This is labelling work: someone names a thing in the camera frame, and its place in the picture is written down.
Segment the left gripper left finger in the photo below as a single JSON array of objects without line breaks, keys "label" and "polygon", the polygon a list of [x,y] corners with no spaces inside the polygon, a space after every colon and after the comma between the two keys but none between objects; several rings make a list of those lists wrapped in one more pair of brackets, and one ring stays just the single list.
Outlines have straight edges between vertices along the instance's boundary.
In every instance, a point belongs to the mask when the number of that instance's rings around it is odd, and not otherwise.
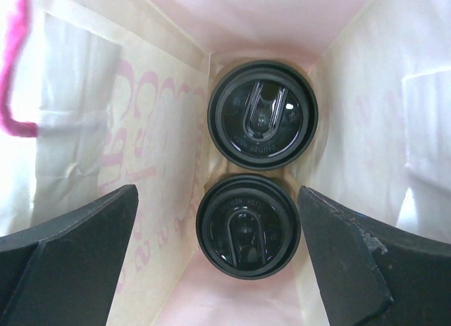
[{"label": "left gripper left finger", "polygon": [[1,238],[2,325],[105,325],[138,207],[133,184]]}]

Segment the paper bag with pink handles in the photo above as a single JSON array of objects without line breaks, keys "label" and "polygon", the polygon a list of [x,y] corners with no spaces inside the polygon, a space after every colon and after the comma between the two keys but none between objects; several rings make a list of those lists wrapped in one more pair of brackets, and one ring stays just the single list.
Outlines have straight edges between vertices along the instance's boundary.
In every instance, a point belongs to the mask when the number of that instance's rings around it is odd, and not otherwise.
[{"label": "paper bag with pink handles", "polygon": [[236,168],[209,136],[217,81],[251,59],[298,69],[319,106],[307,150],[279,171],[386,227],[450,245],[450,0],[1,0],[28,4],[1,134],[1,233],[126,183],[140,206],[110,325],[328,325],[303,237],[264,280],[221,274],[194,214]]}]

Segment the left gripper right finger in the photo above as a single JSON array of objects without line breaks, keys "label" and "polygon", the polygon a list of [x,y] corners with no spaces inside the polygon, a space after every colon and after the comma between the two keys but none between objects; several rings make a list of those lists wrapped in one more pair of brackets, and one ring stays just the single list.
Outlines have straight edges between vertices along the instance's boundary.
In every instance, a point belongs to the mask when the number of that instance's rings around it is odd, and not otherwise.
[{"label": "left gripper right finger", "polygon": [[307,248],[330,325],[449,325],[450,245],[301,187]]}]

